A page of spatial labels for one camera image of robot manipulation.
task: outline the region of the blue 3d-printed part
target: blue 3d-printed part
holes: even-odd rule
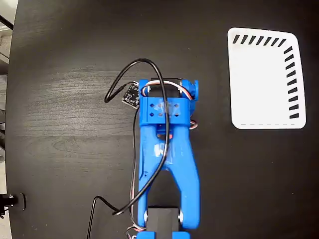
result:
[[[140,80],[139,84],[141,128],[139,190],[154,174],[164,149],[164,140],[158,137],[165,134],[163,98],[142,96],[141,89],[147,82],[148,80]],[[189,80],[182,80],[182,86],[190,92],[194,100],[189,100],[184,93],[180,98],[168,98],[172,138],[162,169],[171,172],[180,190],[182,227],[195,229],[200,220],[200,191],[199,177],[189,141],[189,126],[195,102],[198,100],[198,81],[192,84]],[[140,197],[138,204],[138,224],[141,227],[145,226],[144,214],[147,210],[148,191]],[[173,238],[188,239],[186,234],[176,234]]]

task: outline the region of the black table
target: black table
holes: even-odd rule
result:
[[[319,236],[318,1],[20,1],[10,54],[6,117],[14,239],[85,238],[91,202],[128,201],[134,109],[104,95],[130,61],[147,57],[166,77],[198,79],[191,133],[201,179],[193,238]],[[300,45],[307,124],[300,130],[237,130],[231,123],[227,31],[294,33]],[[155,76],[148,65],[123,82]],[[161,174],[150,204],[179,201]],[[128,215],[99,204],[92,238],[125,238]]]

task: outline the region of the cable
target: cable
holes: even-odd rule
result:
[[[112,91],[114,90],[115,86],[117,85],[117,83],[119,82],[119,80],[122,78],[122,76],[134,65],[141,63],[141,62],[145,62],[148,63],[149,65],[151,65],[153,67],[153,69],[155,70],[159,81],[160,81],[160,85],[161,85],[161,90],[162,90],[162,95],[163,95],[163,101],[164,101],[164,112],[165,112],[165,143],[164,143],[164,150],[163,150],[163,156],[162,159],[157,167],[157,169],[155,170],[154,174],[150,177],[150,179],[147,181],[147,183],[144,185],[144,187],[141,189],[141,191],[139,191],[136,196],[134,196],[133,199],[131,199],[125,206],[123,206],[122,208],[120,208],[118,211],[113,212],[113,215],[119,215],[122,214],[124,211],[126,211],[131,205],[133,205],[142,195],[143,193],[148,189],[148,187],[154,182],[154,180],[156,179],[156,177],[158,176],[158,174],[161,171],[161,168],[163,167],[166,157],[167,157],[167,152],[168,152],[168,147],[169,147],[169,115],[168,115],[168,105],[167,105],[167,95],[166,95],[166,91],[165,91],[165,86],[164,86],[164,80],[163,77],[161,75],[161,72],[159,70],[159,68],[157,67],[157,65],[146,58],[141,58],[141,59],[137,59],[135,61],[132,61],[130,64],[128,64],[120,73],[119,75],[116,77],[115,81],[113,82],[113,84],[111,85],[109,91],[107,92],[106,96],[105,96],[105,102],[109,102],[113,95],[111,95]]]
[[[110,102],[119,92],[121,92],[125,86],[127,86],[128,84],[135,84],[138,85],[138,82],[136,81],[129,81],[127,83],[125,83],[124,85],[120,86],[111,96],[106,95],[104,98],[104,102],[108,103]]]
[[[191,119],[191,120],[190,120],[190,127],[189,127],[189,129],[190,129],[190,130],[195,129],[195,128],[197,128],[197,126],[198,126],[198,123],[197,123],[195,120]]]
[[[119,80],[123,77],[123,75],[134,65],[139,64],[145,62],[149,65],[152,66],[152,68],[155,70],[158,78],[159,78],[159,82],[161,85],[161,90],[162,90],[162,96],[163,96],[163,101],[164,101],[164,113],[165,113],[165,143],[164,143],[164,149],[163,149],[163,154],[162,154],[162,159],[157,167],[157,169],[155,170],[154,174],[151,176],[151,178],[147,181],[147,183],[144,185],[144,187],[136,194],[136,196],[134,196],[132,198],[132,193],[130,192],[130,201],[123,206],[120,209],[117,209],[116,207],[114,207],[112,204],[110,204],[107,200],[105,200],[103,197],[101,196],[96,196],[93,200],[92,203],[92,209],[91,209],[91,215],[90,215],[90,221],[89,221],[89,228],[88,228],[88,233],[87,233],[87,239],[90,238],[90,234],[91,234],[91,229],[92,229],[92,221],[93,221],[93,216],[94,216],[94,211],[95,211],[95,205],[96,205],[96,201],[97,199],[100,199],[104,204],[106,204],[109,208],[111,208],[114,212],[112,213],[112,215],[119,215],[122,214],[124,211],[126,211],[127,209],[131,208],[131,206],[143,195],[143,193],[149,188],[149,186],[154,182],[154,180],[156,179],[156,177],[158,176],[158,174],[160,173],[165,160],[167,158],[167,152],[168,152],[168,147],[169,147],[169,115],[168,115],[168,103],[167,103],[167,95],[166,95],[166,91],[165,91],[165,86],[164,86],[164,80],[162,78],[161,72],[159,70],[159,68],[157,67],[157,65],[146,58],[140,58],[137,60],[132,61],[131,63],[129,63],[126,67],[124,67],[124,69],[118,74],[118,76],[116,77],[116,79],[114,80],[114,82],[112,83],[111,87],[109,88],[105,98],[104,98],[104,102],[108,103],[110,102],[120,91],[122,91],[124,89],[124,87],[127,84],[130,83],[135,83],[135,82],[128,82],[122,86],[120,86],[113,94],[113,90],[115,89],[116,85],[118,84]]]
[[[130,185],[130,200],[132,200],[132,198],[134,197],[135,194],[135,173],[136,173],[136,145],[135,145],[135,122],[136,122],[136,117],[139,111],[139,107],[137,108],[137,110],[135,111],[135,115],[134,115],[134,119],[133,119],[133,126],[132,126],[132,145],[133,145],[133,166],[132,166],[132,176],[131,176],[131,185]],[[131,221],[133,223],[133,226],[135,226],[137,229],[143,231],[146,228],[144,227],[140,227],[134,220],[134,212],[133,212],[133,207],[134,205],[132,204],[129,208],[130,211],[130,217],[131,217]]]
[[[154,80],[154,81],[149,81],[145,84],[145,86],[142,87],[141,89],[141,94],[143,96],[146,96],[146,93],[145,93],[145,89],[148,87],[148,86],[152,86],[152,85],[158,85],[160,83],[159,80]],[[180,86],[172,81],[164,81],[165,84],[169,84],[169,85],[173,85],[175,87],[177,87],[180,91],[182,91],[189,100],[194,100],[194,98],[191,96],[190,92],[184,88],[183,86]]]
[[[93,200],[92,203],[92,209],[91,209],[91,215],[90,215],[90,221],[89,221],[89,228],[88,228],[88,233],[87,233],[87,239],[90,239],[90,235],[91,235],[91,229],[92,229],[92,221],[93,221],[93,216],[94,216],[94,211],[95,211],[95,204],[96,201],[100,199],[106,206],[108,206],[109,208],[111,208],[113,211],[118,211],[119,209],[117,209],[116,207],[114,207],[112,204],[110,204],[108,201],[106,201],[106,199],[104,199],[101,196],[96,196]]]

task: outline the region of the black cable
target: black cable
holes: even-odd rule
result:
[[[118,211],[119,209],[117,209],[116,207],[114,207],[112,204],[110,204],[108,201],[106,201],[103,197],[101,196],[96,196],[93,200],[92,203],[92,209],[91,209],[91,215],[90,215],[90,221],[89,221],[89,228],[88,228],[88,234],[87,234],[87,239],[90,239],[90,235],[91,235],[91,229],[92,229],[92,221],[93,221],[93,216],[94,216],[94,211],[95,211],[95,204],[96,201],[100,199],[106,206],[108,206],[109,208],[111,208],[113,211]]]
[[[121,92],[124,89],[125,86],[127,86],[128,84],[134,84],[134,83],[136,83],[136,82],[135,81],[130,81],[130,82],[127,82],[124,85],[120,86],[111,96],[106,95],[105,98],[104,98],[104,102],[105,103],[110,102],[111,99],[113,99],[119,92]]]
[[[165,144],[164,144],[164,150],[163,150],[163,157],[159,163],[159,166],[157,167],[157,169],[155,170],[154,174],[151,176],[151,178],[147,181],[147,183],[144,185],[144,187],[141,189],[141,191],[139,191],[136,196],[134,196],[134,198],[132,200],[130,200],[125,206],[123,206],[122,208],[120,208],[118,211],[113,212],[113,215],[119,215],[122,214],[124,211],[126,211],[131,205],[133,205],[142,195],[143,193],[148,189],[148,187],[154,182],[154,180],[156,179],[156,177],[158,176],[158,174],[161,171],[161,168],[163,167],[166,157],[167,157],[167,152],[168,152],[168,146],[169,146],[169,115],[168,115],[168,106],[167,106],[167,95],[166,95],[166,91],[165,91],[165,85],[164,85],[164,80],[163,77],[161,75],[161,72],[159,70],[159,68],[157,67],[157,65],[146,58],[141,58],[141,59],[137,59],[135,61],[132,61],[130,64],[128,64],[117,76],[117,78],[115,79],[115,81],[113,82],[113,84],[111,85],[109,91],[107,92],[106,96],[105,96],[105,102],[109,102],[112,98],[111,98],[111,93],[114,90],[116,84],[118,83],[118,81],[122,78],[122,76],[134,65],[141,63],[141,62],[145,62],[148,63],[149,65],[151,65],[153,67],[153,69],[155,70],[159,81],[160,81],[160,85],[161,85],[161,90],[162,90],[162,95],[163,95],[163,101],[164,101],[164,111],[165,111]]]
[[[132,166],[132,176],[131,176],[131,185],[130,185],[130,198],[129,200],[132,199],[132,188],[134,186],[135,183],[135,172],[136,172],[136,144],[135,144],[135,122],[136,122],[136,117],[138,115],[140,107],[138,107],[135,111],[134,114],[134,119],[133,119],[133,125],[132,125],[132,145],[133,145],[133,166]],[[130,212],[130,217],[131,217],[131,221],[133,223],[133,225],[138,225],[135,220],[134,220],[134,215],[132,212],[132,207],[129,207],[129,212]]]
[[[131,199],[125,206],[123,206],[120,209],[117,209],[116,207],[114,207],[112,204],[110,204],[108,201],[106,201],[103,197],[101,196],[96,196],[93,200],[92,203],[92,209],[91,209],[91,215],[90,215],[90,221],[89,221],[89,228],[88,228],[88,233],[87,233],[87,239],[90,238],[90,234],[91,234],[91,229],[92,229],[92,221],[93,221],[93,216],[94,216],[94,210],[95,210],[95,204],[97,199],[100,199],[104,204],[106,204],[109,208],[111,208],[114,212],[112,213],[112,215],[119,215],[122,214],[124,211],[126,211],[127,209],[129,209],[131,207],[131,205],[133,205],[142,195],[143,193],[148,189],[148,187],[154,182],[154,180],[156,179],[156,177],[158,176],[158,174],[161,171],[161,168],[163,167],[165,160],[167,158],[167,152],[168,152],[168,147],[169,147],[169,115],[168,115],[168,103],[167,103],[167,95],[166,95],[166,91],[165,91],[165,86],[164,86],[164,80],[162,78],[161,72],[159,70],[159,68],[157,67],[157,65],[146,58],[140,58],[137,60],[132,61],[130,64],[128,64],[116,77],[116,79],[114,80],[114,82],[112,83],[110,89],[108,90],[105,98],[104,98],[104,102],[108,103],[110,100],[112,100],[114,98],[114,96],[116,96],[121,90],[123,90],[123,88],[130,83],[135,83],[135,82],[129,82],[126,83],[124,85],[122,85],[121,87],[119,87],[113,94],[112,91],[114,90],[114,88],[116,87],[117,83],[119,82],[119,80],[123,77],[123,75],[134,65],[138,64],[138,63],[142,63],[145,62],[149,65],[152,66],[152,68],[155,70],[159,81],[160,81],[160,85],[161,85],[161,90],[162,90],[162,95],[163,95],[163,101],[164,101],[164,112],[165,112],[165,144],[164,144],[164,150],[163,150],[163,156],[162,159],[156,169],[156,171],[154,172],[154,174],[152,175],[152,177],[149,179],[149,181],[144,185],[144,187],[141,189],[141,191],[139,191],[136,196]],[[136,121],[136,117],[137,117],[137,111],[135,112],[135,116],[134,116],[134,122],[133,122],[133,148],[134,148],[134,160],[136,159],[136,152],[135,152],[135,121]]]

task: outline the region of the white floor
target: white floor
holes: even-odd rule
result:
[[[6,193],[6,182],[5,182],[5,163],[4,157],[0,158],[0,194]],[[10,239],[11,237],[11,228],[9,221],[8,211],[5,213],[4,219],[0,218],[0,239]]]
[[[0,75],[0,109],[5,109],[6,77]],[[6,194],[4,150],[0,149],[0,194]],[[11,229],[8,211],[4,219],[0,218],[0,239],[11,239]]]

